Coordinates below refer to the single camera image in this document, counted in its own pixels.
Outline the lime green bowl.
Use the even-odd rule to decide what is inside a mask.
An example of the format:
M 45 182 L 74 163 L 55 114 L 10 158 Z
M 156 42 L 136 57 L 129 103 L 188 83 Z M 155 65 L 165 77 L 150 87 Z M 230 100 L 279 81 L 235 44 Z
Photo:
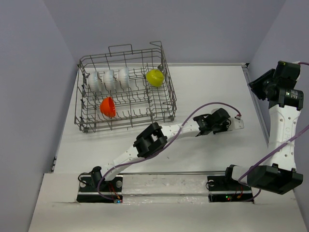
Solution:
M 146 80 L 154 87 L 162 86 L 164 82 L 164 75 L 160 70 L 152 69 L 147 72 Z

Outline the grey wire dish rack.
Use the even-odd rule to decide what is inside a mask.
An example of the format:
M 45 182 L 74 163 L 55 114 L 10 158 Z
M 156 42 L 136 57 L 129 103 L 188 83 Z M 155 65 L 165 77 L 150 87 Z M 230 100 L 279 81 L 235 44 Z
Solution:
M 151 47 L 133 49 L 131 44 L 110 46 L 105 54 L 83 56 L 77 65 L 74 124 L 83 133 L 129 129 L 153 122 L 166 123 L 175 119 L 176 94 L 160 41 L 150 42 Z M 122 88 L 117 80 L 121 68 L 129 68 L 129 88 Z M 152 86 L 146 74 L 152 69 L 160 70 L 164 82 Z M 114 71 L 115 89 L 107 91 L 102 77 L 108 70 Z M 93 92 L 87 85 L 90 73 L 98 72 L 101 91 Z M 112 97 L 116 116 L 107 117 L 100 112 L 100 104 Z

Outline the orange bowl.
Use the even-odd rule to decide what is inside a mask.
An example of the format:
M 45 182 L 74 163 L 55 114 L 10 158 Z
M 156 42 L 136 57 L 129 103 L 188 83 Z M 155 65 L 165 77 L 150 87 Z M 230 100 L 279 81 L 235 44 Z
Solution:
M 116 116 L 115 105 L 112 97 L 106 97 L 100 104 L 100 112 L 107 117 L 113 118 Z

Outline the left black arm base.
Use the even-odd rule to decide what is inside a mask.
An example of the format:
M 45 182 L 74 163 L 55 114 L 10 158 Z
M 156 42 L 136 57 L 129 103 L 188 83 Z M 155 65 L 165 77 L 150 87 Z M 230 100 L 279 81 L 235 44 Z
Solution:
M 102 178 L 101 167 L 96 166 L 88 173 L 81 173 L 78 176 L 79 188 L 76 201 L 79 203 L 122 203 L 123 195 L 123 177 L 117 175 L 113 180 L 103 180 L 97 186 Z

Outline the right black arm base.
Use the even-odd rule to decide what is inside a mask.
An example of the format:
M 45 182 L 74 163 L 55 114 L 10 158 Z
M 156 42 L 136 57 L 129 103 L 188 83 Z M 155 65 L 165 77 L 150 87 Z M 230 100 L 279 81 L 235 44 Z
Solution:
M 209 175 L 205 184 L 210 203 L 254 202 L 250 187 L 241 185 L 232 179 L 232 167 L 227 167 L 224 174 Z

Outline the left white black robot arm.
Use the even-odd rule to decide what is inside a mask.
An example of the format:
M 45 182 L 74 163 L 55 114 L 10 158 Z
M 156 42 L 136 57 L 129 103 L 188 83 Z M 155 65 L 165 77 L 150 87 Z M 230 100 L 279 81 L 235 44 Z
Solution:
M 223 108 L 211 114 L 189 116 L 180 124 L 160 126 L 158 123 L 152 123 L 136 137 L 133 145 L 122 155 L 104 167 L 94 167 L 90 172 L 90 185 L 101 191 L 106 188 L 107 181 L 113 180 L 124 169 L 154 158 L 176 139 L 226 132 L 232 130 L 233 125 L 234 120 Z

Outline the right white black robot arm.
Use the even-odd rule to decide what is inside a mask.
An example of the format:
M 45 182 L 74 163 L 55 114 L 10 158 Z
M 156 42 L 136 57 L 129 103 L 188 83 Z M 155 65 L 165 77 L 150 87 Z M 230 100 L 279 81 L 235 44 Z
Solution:
M 295 89 L 300 62 L 279 61 L 277 67 L 249 83 L 260 100 L 269 102 L 270 132 L 268 154 L 250 168 L 230 165 L 222 178 L 226 189 L 239 184 L 283 195 L 303 182 L 296 171 L 296 125 L 303 108 L 304 93 Z

